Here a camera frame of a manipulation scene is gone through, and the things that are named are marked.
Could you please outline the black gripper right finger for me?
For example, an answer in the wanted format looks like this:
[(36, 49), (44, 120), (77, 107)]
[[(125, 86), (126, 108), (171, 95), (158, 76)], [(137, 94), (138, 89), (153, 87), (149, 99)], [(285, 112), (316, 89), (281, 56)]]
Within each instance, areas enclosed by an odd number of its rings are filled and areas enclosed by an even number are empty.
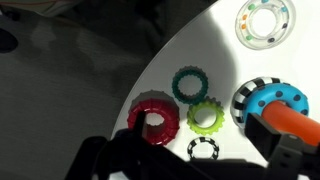
[(279, 132), (260, 115), (248, 115), (245, 135), (270, 166), (300, 166), (302, 140), (295, 135)]

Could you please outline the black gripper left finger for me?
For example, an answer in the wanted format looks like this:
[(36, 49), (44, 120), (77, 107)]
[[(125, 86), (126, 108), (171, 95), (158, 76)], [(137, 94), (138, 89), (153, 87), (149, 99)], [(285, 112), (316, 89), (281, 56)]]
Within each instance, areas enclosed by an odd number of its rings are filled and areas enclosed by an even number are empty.
[(140, 111), (137, 114), (136, 121), (135, 121), (135, 124), (133, 127), (133, 136), (134, 137), (143, 137), (144, 136), (145, 118), (146, 118), (145, 111)]

